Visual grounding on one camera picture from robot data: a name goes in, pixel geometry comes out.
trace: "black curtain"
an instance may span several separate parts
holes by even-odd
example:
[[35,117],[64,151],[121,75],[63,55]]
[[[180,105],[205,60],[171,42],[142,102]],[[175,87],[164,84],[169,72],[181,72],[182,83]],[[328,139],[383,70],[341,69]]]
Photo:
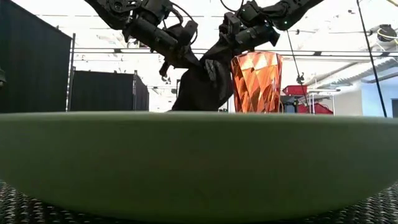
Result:
[[135,110],[148,111],[149,110],[149,92],[148,87],[142,82],[138,75],[135,75]]
[[71,38],[0,0],[0,113],[65,111]]
[[70,110],[133,110],[133,81],[133,74],[75,71]]
[[398,118],[398,100],[392,100],[392,117]]

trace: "red object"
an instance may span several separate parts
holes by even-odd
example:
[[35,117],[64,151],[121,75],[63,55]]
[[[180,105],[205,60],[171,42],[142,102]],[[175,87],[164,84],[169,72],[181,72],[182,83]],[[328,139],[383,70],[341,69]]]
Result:
[[282,90],[286,95],[303,96],[307,94],[306,85],[290,85]]
[[308,109],[308,107],[304,106],[304,105],[298,105],[297,106],[297,113],[309,113],[310,110]]
[[[309,113],[310,110],[303,104],[297,106],[297,113]],[[320,103],[315,103],[315,114],[333,114],[333,111],[329,110],[326,106]]]
[[333,111],[320,103],[315,103],[315,114],[333,114]]

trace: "green bowl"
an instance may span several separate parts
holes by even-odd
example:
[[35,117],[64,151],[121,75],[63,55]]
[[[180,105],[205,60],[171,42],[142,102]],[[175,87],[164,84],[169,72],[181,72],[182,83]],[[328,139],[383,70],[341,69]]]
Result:
[[224,113],[0,115],[0,179],[147,222],[244,223],[351,205],[398,180],[398,120]]

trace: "white wall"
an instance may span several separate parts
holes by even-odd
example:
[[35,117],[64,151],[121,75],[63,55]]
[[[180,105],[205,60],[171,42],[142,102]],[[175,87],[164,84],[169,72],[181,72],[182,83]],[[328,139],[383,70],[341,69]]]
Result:
[[235,99],[234,99],[234,95],[232,94],[232,96],[229,98],[228,100],[228,112],[229,113],[235,113]]
[[[386,106],[387,116],[392,118],[392,100],[398,99],[398,85],[381,82],[380,89]],[[364,116],[384,116],[376,84],[363,84],[362,99]]]
[[[323,105],[327,105],[333,110],[331,100],[323,100]],[[335,115],[336,116],[362,116],[362,92],[361,90],[350,91],[335,96]]]

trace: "black cloth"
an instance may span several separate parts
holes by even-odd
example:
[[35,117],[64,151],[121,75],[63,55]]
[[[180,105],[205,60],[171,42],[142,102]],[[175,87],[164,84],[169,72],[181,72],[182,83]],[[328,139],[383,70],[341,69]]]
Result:
[[0,67],[0,82],[6,82],[6,73]]
[[218,111],[233,94],[231,60],[236,55],[223,39],[181,77],[173,111]]
[[133,74],[75,71],[71,111],[130,111]]
[[71,38],[0,0],[0,113],[65,111]]
[[135,75],[134,110],[149,111],[148,87],[142,82],[138,75]]
[[[138,224],[142,222],[69,211],[28,197],[0,180],[0,223]],[[297,220],[269,223],[398,223],[398,184],[341,210]]]

